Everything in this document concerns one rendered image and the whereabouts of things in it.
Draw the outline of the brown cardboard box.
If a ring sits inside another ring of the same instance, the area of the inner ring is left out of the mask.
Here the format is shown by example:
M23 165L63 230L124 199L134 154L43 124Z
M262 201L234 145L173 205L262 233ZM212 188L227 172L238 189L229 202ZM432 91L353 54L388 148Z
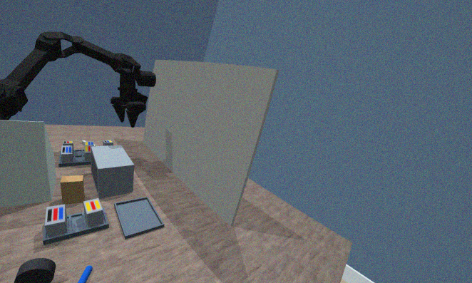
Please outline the brown cardboard box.
M62 176L61 194L63 205L84 202L83 175Z

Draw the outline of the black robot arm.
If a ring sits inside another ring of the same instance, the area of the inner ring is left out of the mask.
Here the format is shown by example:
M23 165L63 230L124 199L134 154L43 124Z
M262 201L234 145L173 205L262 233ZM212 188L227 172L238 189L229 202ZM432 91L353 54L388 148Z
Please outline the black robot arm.
M61 39L72 42L72 46L61 50ZM66 58L74 53L85 54L111 66L120 74L120 84L123 86L135 86L135 80L138 86L155 86L155 74L152 71L141 71L140 64L133 57L112 53L80 36L47 31L36 39L34 50L5 79L0 80L0 120L9 120L22 111L28 102L24 91L49 61Z

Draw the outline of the grey flat panel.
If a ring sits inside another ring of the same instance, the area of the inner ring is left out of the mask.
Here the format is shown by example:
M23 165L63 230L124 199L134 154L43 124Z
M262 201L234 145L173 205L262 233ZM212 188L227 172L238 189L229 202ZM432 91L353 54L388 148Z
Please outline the grey flat panel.
M143 142L233 225L279 71L155 60Z

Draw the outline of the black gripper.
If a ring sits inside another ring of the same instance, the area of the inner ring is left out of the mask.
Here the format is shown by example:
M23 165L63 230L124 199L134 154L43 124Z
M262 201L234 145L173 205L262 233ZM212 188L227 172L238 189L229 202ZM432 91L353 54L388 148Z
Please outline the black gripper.
M134 102L134 93L138 91L135 86L120 85L118 90L120 90L120 97L111 98L111 103L114 104L112 106L122 123L124 121L125 109L127 108L126 113L129 123L134 128L139 114L146 110L146 105L143 102Z

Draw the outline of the blue rounded rod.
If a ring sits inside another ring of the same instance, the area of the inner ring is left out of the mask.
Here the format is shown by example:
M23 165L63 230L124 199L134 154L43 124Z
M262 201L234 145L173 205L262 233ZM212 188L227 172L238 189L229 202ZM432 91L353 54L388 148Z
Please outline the blue rounded rod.
M80 280L78 281L78 283L86 283L88 277L90 276L90 273L91 273L92 269L93 269L92 266L89 266L89 265L88 265L88 266L85 268L85 270L84 270L84 272L83 272L83 274L82 274Z

